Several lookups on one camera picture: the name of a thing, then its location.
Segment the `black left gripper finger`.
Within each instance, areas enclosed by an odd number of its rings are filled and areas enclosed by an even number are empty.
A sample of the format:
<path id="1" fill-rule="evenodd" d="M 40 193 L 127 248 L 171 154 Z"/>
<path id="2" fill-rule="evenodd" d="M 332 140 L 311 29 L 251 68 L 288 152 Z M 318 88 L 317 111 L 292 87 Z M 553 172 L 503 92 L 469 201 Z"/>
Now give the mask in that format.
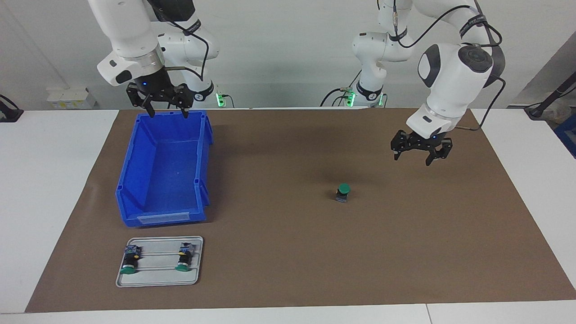
<path id="1" fill-rule="evenodd" d="M 399 160 L 401 153 L 405 151 L 405 147 L 407 145 L 407 133 L 403 130 L 397 131 L 394 137 L 391 140 L 390 146 L 391 150 L 394 153 L 394 160 Z"/>
<path id="2" fill-rule="evenodd" d="M 434 138 L 433 141 L 426 144 L 426 149 L 429 151 L 425 161 L 426 166 L 430 166 L 435 160 L 447 158 L 452 147 L 452 138 Z"/>

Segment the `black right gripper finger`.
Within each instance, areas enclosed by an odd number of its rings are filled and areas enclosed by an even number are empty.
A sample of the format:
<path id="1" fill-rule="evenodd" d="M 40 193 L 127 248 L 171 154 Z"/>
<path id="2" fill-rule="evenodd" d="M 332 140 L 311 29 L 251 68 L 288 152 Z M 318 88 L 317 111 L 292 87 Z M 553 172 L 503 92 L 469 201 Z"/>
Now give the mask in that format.
<path id="1" fill-rule="evenodd" d="M 150 117 L 156 115 L 156 111 L 152 106 L 151 95 L 144 94 L 144 92 L 138 88 L 137 84 L 128 84 L 126 93 L 133 107 L 144 109 Z"/>
<path id="2" fill-rule="evenodd" d="M 189 110 L 193 106 L 194 101 L 194 93 L 187 84 L 179 84 L 179 86 L 174 87 L 174 105 L 180 109 L 184 119 L 189 117 Z"/>

